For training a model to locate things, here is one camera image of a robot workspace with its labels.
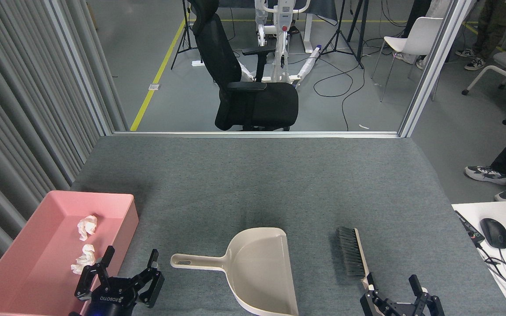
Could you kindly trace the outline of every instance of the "hand brush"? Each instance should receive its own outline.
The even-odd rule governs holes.
[[[343,261],[345,262],[347,275],[360,277],[360,282],[362,282],[364,288],[367,290],[373,290],[373,288],[369,288],[367,280],[369,273],[368,266],[366,264],[366,258],[364,258],[358,229],[353,228],[350,230],[346,227],[339,227],[337,232],[339,235],[339,244],[341,245],[341,250],[343,252]]]

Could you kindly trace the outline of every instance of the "crumpled tissue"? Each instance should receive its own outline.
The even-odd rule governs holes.
[[[83,254],[76,259],[77,264],[72,264],[72,271],[75,274],[81,274],[85,266],[95,264],[95,247],[92,244],[86,244],[82,249]]]
[[[79,240],[86,241],[87,234],[94,234],[95,228],[97,228],[97,217],[94,215],[87,216],[78,223],[78,232],[81,235]]]

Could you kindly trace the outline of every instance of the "dustpan handle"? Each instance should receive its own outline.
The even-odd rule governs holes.
[[[174,254],[171,256],[171,266],[179,269],[224,271],[224,262],[225,256],[209,257],[185,254]]]

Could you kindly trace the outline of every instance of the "gray carpet table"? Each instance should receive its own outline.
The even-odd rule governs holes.
[[[119,276],[157,248],[165,284],[134,315],[248,315],[222,272],[172,254],[222,256],[241,230],[287,233],[301,315],[362,315],[335,231],[357,227],[379,289],[413,302],[411,274],[446,315],[506,315],[506,300],[411,139],[103,137],[72,190],[134,194],[139,215]]]

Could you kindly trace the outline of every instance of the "pink tray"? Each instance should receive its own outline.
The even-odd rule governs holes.
[[[97,216],[97,229],[83,242],[77,224],[89,215]],[[74,296],[79,275],[70,265],[84,244],[95,246],[97,258],[112,244],[107,271],[116,276],[137,225],[131,194],[49,192],[0,260],[0,316],[84,312],[84,302]]]

